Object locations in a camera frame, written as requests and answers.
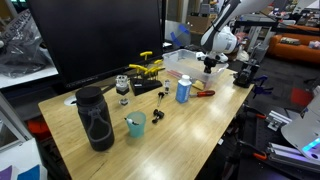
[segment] black monitor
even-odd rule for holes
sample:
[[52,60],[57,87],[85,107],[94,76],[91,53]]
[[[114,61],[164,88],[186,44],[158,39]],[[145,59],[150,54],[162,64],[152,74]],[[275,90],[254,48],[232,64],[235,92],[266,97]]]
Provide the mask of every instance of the black monitor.
[[66,87],[79,87],[161,57],[157,0],[28,0]]

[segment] blue bottle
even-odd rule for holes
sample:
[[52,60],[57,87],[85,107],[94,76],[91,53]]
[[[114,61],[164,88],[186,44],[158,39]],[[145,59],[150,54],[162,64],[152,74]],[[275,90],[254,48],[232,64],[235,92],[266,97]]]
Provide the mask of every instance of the blue bottle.
[[178,81],[178,88],[176,93],[176,100],[179,103],[185,103],[189,99],[191,81],[188,75],[182,75],[182,78]]

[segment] shelf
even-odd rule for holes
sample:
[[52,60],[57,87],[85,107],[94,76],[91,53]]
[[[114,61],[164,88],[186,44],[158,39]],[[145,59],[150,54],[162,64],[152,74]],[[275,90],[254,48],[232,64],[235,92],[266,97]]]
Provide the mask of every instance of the shelf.
[[45,69],[40,70],[38,72],[28,74],[23,77],[18,77],[18,78],[10,78],[0,74],[0,82],[1,82],[0,89],[34,81],[34,80],[49,77],[49,76],[53,76],[53,75],[57,75],[57,74],[58,74],[57,69],[52,65],[49,65]]

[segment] black stand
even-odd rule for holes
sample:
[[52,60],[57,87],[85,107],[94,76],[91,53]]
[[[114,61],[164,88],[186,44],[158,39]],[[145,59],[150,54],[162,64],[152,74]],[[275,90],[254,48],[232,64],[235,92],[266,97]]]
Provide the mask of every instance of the black stand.
[[146,80],[135,78],[130,79],[130,85],[135,96],[162,87],[162,83],[158,80]]

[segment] water bottle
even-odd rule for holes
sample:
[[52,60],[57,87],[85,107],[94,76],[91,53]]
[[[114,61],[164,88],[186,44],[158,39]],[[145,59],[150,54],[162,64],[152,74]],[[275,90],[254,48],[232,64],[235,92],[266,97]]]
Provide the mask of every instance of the water bottle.
[[104,151],[114,143],[107,103],[99,87],[85,87],[76,92],[78,113],[92,149]]
[[185,103],[189,99],[191,81],[188,75],[182,75],[182,78],[178,81],[178,88],[176,93],[176,100],[179,103]]

